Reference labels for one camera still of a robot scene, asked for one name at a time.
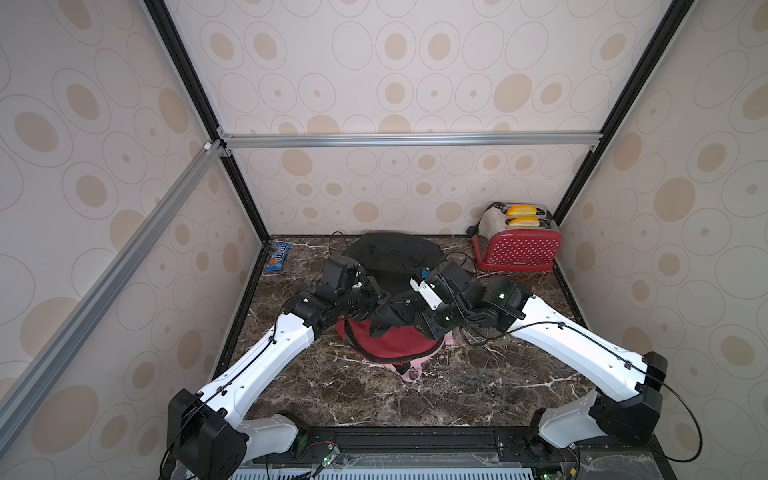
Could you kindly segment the black backpack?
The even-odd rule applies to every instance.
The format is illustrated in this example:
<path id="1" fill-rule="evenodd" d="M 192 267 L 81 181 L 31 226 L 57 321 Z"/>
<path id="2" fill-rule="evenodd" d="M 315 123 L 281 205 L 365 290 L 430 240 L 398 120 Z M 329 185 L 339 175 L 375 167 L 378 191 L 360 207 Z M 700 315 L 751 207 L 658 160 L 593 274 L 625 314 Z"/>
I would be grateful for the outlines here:
<path id="1" fill-rule="evenodd" d="M 414 326 L 415 314 L 426 302 L 410 286 L 412 274 L 434 269 L 450 261 L 434 242 L 397 232 L 368 233 L 347 246 L 342 255 L 357 260 L 390 298 L 367 320 L 372 336 L 382 336 L 390 327 Z"/>

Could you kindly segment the red backpack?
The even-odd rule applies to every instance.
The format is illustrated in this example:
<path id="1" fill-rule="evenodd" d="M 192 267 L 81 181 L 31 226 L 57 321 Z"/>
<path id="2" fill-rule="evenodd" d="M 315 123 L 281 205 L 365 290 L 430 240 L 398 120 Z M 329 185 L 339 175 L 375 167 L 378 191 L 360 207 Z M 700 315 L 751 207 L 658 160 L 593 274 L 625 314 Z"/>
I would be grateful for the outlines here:
<path id="1" fill-rule="evenodd" d="M 372 336 L 371 320 L 343 319 L 333 328 L 341 338 L 366 360 L 379 364 L 403 364 L 436 353 L 444 339 L 430 340 L 414 326 L 390 327 L 382 336 Z"/>

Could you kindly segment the pink backpack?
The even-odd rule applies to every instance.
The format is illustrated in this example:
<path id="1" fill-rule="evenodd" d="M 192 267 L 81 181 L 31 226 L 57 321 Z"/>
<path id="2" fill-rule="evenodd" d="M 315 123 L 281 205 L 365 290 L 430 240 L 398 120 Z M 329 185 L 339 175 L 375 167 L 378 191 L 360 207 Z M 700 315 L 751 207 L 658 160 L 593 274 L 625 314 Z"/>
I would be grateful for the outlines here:
<path id="1" fill-rule="evenodd" d="M 395 372 L 404 382 L 414 383 L 418 381 L 422 374 L 425 365 L 432 360 L 438 353 L 444 350 L 446 347 L 451 347 L 455 344 L 454 335 L 448 333 L 442 340 L 441 345 L 432 353 L 404 362 L 401 364 L 389 365 L 388 368 Z"/>

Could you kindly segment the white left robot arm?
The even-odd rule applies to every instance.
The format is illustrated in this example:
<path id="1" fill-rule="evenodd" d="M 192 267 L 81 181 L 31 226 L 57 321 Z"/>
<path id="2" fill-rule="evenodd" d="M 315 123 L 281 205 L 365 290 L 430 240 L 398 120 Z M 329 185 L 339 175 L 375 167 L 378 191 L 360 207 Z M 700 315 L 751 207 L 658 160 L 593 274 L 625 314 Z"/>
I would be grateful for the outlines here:
<path id="1" fill-rule="evenodd" d="M 339 320 L 364 319 L 390 295 L 375 282 L 317 284 L 293 295 L 273 326 L 233 366 L 169 402 L 167 452 L 199 479 L 228 479 L 246 461 L 289 451 L 299 434 L 284 415 L 245 416 L 278 374 Z"/>

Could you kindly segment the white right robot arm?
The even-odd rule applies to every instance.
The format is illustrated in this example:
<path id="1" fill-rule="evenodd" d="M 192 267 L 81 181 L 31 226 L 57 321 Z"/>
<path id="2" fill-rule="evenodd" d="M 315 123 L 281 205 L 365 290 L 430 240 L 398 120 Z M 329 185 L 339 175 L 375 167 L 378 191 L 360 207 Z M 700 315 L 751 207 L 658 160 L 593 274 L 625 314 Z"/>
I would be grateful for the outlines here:
<path id="1" fill-rule="evenodd" d="M 667 362 L 661 355 L 619 347 L 506 278 L 481 285 L 434 272 L 411 279 L 410 286 L 426 303 L 416 316 L 425 335 L 458 326 L 495 329 L 544 350 L 593 384 L 583 397 L 547 408 L 534 421 L 546 443 L 565 448 L 603 436 L 630 445 L 650 440 L 663 401 Z"/>

